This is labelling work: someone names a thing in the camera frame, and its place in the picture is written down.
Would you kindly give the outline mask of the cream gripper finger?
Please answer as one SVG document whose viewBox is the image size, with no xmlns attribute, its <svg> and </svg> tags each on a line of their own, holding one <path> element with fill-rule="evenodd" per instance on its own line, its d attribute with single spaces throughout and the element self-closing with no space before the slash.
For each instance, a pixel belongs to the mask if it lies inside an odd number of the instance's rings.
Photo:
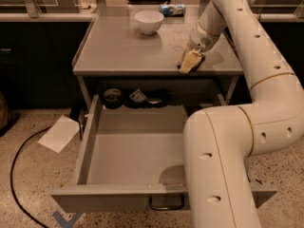
<svg viewBox="0 0 304 228">
<path fill-rule="evenodd" d="M 180 63 L 180 73 L 188 74 L 197 67 L 203 60 L 203 54 L 199 49 L 187 49 L 182 56 Z"/>
<path fill-rule="evenodd" d="M 185 46 L 182 53 L 181 53 L 181 57 L 180 57 L 180 60 L 179 60 L 180 65 L 182 65 L 182 64 L 184 64 L 185 62 L 188 61 L 189 52 L 190 52 L 190 47 Z"/>
</svg>

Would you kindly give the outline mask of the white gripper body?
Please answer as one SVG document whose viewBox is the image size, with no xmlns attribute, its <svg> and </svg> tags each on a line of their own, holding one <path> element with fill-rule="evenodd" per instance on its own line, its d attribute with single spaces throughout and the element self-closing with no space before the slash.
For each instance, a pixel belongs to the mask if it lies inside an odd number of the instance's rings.
<svg viewBox="0 0 304 228">
<path fill-rule="evenodd" d="M 213 48 L 219 40 L 221 28 L 202 26 L 196 23 L 190 33 L 190 48 L 200 49 L 205 52 Z"/>
</svg>

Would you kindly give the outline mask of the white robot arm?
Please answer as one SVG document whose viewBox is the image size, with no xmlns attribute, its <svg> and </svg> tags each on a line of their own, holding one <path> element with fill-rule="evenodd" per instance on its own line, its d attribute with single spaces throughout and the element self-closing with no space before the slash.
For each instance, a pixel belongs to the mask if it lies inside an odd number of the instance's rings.
<svg viewBox="0 0 304 228">
<path fill-rule="evenodd" d="M 278 151 L 304 134 L 304 89 L 251 12 L 255 0 L 207 0 L 184 52 L 186 64 L 228 29 L 252 101 L 193 113 L 183 130 L 194 228 L 261 228 L 245 158 Z"/>
</svg>

